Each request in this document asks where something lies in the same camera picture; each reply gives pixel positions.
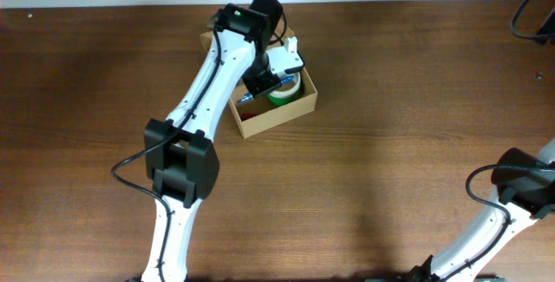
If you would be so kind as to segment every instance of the open box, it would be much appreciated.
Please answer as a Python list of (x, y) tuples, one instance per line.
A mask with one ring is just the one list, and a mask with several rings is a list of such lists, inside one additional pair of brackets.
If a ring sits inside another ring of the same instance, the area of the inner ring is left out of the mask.
[[(280, 34), (281, 25), (276, 28), (276, 33)], [(284, 37), (292, 37), (295, 34), (288, 28)], [(206, 50), (210, 49), (212, 43), (212, 32), (206, 32), (200, 35), (200, 41)], [(271, 45), (268, 49), (278, 46), (279, 43)], [(290, 121), (298, 116), (312, 112), (316, 107), (316, 99), (318, 92), (314, 83), (310, 79), (306, 67), (301, 71), (301, 88), (298, 99), (295, 101), (278, 107), (268, 99), (267, 96), (260, 96), (258, 99), (251, 100), (245, 104), (237, 104), (237, 101), (247, 93), (246, 86), (243, 81), (235, 87), (228, 105), (235, 117), (235, 121), (243, 135), (248, 138), (267, 129), (276, 127), (279, 124)]]

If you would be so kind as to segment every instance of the cardboard box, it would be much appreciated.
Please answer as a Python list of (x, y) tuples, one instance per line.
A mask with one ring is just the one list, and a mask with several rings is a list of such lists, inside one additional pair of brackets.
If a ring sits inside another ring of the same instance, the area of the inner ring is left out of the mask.
[[(276, 33), (281, 34), (281, 25), (276, 28)], [(285, 37), (294, 36), (291, 28), (287, 29)], [(206, 50), (210, 49), (212, 43), (212, 32), (206, 32), (200, 35), (200, 41)], [(276, 43), (268, 49), (278, 46)], [(302, 50), (303, 41), (299, 40), (299, 49)], [(270, 129), (280, 125), (284, 122), (297, 118), (298, 116), (305, 115), (312, 112), (316, 107), (316, 99), (318, 92), (314, 83), (310, 79), (306, 67), (301, 71), (301, 91), (299, 98), (294, 102), (285, 104), (281, 107), (276, 106), (270, 102), (267, 96), (260, 96), (258, 99), (251, 100), (245, 104), (237, 104), (237, 101), (247, 93), (247, 89), (243, 81), (235, 87), (232, 96), (228, 102), (229, 108), (235, 117), (235, 121), (243, 135), (243, 138), (248, 138), (252, 135), (258, 134), (266, 129)]]

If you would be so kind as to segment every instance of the wooden table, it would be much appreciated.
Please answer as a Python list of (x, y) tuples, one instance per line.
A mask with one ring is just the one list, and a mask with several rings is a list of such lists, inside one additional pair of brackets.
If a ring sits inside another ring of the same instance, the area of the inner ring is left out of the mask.
[[(518, 4), (286, 5), (317, 109), (248, 140), (225, 111), (190, 277), (375, 276), (439, 252), (481, 209), (464, 189), (472, 170), (555, 137), (553, 47), (511, 35)], [(533, 3), (521, 28), (534, 30), (553, 5)], [(108, 171), (185, 94), (217, 8), (1, 12), (0, 280), (142, 272), (153, 200)], [(149, 186), (142, 161), (122, 174)], [(489, 178), (479, 180), (486, 195)], [(554, 227), (541, 220), (483, 272), (551, 281)]]

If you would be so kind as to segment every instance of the wooden tabletop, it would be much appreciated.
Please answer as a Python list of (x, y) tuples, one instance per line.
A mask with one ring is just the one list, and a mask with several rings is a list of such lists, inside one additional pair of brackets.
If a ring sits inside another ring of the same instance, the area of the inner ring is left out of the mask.
[[(316, 111), (244, 140), (225, 110), (189, 276), (376, 276), (447, 246), (481, 209), (468, 174), (555, 137), (555, 51), (511, 35), (518, 5), (285, 5)], [(553, 5), (534, 2), (522, 30)], [(0, 280), (120, 282), (144, 270), (153, 200), (109, 169), (185, 94), (217, 8), (0, 12)], [(143, 161), (122, 174), (150, 185)], [(488, 181), (479, 177), (478, 194)], [(552, 281), (554, 262), (549, 217), (483, 272)]]

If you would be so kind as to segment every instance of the brown wooden surface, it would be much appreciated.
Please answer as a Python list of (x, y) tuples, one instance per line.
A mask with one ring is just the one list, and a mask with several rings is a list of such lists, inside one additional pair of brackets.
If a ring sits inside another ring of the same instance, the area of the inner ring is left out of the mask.
[[(480, 209), (467, 175), (555, 136), (555, 51), (511, 35), (518, 3), (286, 5), (317, 110), (243, 140), (226, 109), (190, 276), (405, 272), (439, 252)], [(534, 3), (524, 30), (554, 4)], [(153, 200), (108, 171), (185, 94), (216, 9), (0, 12), (0, 280), (119, 282), (142, 272)], [(142, 161), (123, 174), (149, 184)], [(487, 181), (476, 182), (480, 194)], [(540, 221), (484, 272), (551, 281), (554, 227), (553, 217)]]

